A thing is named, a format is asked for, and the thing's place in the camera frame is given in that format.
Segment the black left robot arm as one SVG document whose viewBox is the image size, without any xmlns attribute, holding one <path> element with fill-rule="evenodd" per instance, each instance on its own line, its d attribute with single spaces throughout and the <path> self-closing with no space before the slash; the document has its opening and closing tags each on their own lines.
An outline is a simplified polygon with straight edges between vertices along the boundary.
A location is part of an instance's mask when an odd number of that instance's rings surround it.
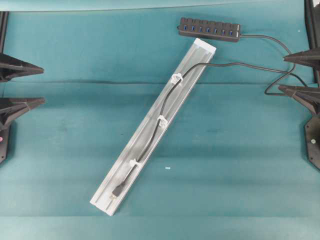
<svg viewBox="0 0 320 240">
<path fill-rule="evenodd" d="M 8 16 L 7 11 L 0 13 L 0 82 L 6 83 L 13 78 L 44 73 L 44 69 L 41 67 L 3 53 Z M 15 119 L 44 103 L 45 99 L 43 97 L 1 97 L 0 130 L 8 129 Z"/>
</svg>

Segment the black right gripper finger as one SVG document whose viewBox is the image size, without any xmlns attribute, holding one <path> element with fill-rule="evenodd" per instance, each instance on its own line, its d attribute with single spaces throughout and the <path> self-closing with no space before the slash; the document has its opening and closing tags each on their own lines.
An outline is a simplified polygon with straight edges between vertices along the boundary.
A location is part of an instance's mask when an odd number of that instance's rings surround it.
<svg viewBox="0 0 320 240">
<path fill-rule="evenodd" d="M 320 88 L 279 85 L 278 89 L 306 107 L 313 116 L 320 117 Z"/>
<path fill-rule="evenodd" d="M 286 62 L 303 65 L 312 68 L 320 67 L 320 48 L 316 47 L 310 50 L 289 54 L 283 57 Z"/>
</svg>

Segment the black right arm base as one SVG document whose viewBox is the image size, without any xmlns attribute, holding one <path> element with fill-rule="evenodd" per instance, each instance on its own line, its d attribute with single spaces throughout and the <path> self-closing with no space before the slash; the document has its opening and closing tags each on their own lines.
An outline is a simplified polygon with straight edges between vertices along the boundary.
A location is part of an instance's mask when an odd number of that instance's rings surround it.
<svg viewBox="0 0 320 240">
<path fill-rule="evenodd" d="M 308 160 L 320 169 L 320 118 L 313 116 L 304 126 Z"/>
</svg>

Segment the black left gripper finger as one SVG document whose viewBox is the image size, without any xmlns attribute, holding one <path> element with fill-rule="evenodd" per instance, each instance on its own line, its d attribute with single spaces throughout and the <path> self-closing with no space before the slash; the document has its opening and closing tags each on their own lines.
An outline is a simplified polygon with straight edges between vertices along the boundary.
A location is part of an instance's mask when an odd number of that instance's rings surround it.
<svg viewBox="0 0 320 240">
<path fill-rule="evenodd" d="M 7 129 L 15 119 L 44 103 L 44 97 L 1 97 L 0 130 Z"/>
<path fill-rule="evenodd" d="M 44 69 L 12 56 L 0 54 L 0 82 L 8 82 L 13 78 L 43 74 Z"/>
</svg>

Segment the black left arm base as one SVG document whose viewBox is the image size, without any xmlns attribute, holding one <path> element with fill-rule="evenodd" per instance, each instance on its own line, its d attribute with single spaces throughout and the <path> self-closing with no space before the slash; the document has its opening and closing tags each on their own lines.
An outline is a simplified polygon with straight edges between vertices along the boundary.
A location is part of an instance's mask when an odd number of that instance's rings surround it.
<svg viewBox="0 0 320 240">
<path fill-rule="evenodd" d="M 2 163 L 8 155 L 10 131 L 11 126 L 0 131 L 0 163 Z"/>
</svg>

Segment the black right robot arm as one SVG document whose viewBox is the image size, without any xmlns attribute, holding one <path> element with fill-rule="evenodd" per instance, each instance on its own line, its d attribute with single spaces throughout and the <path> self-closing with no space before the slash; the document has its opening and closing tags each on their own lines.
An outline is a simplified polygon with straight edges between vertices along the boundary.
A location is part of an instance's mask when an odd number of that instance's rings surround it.
<svg viewBox="0 0 320 240">
<path fill-rule="evenodd" d="M 317 83 L 320 82 L 320 4 L 314 0 L 304 2 L 304 17 L 309 50 L 292 53 L 284 61 L 311 67 Z M 320 88 L 308 86 L 279 85 L 286 96 L 305 106 L 313 116 L 320 116 Z"/>
</svg>

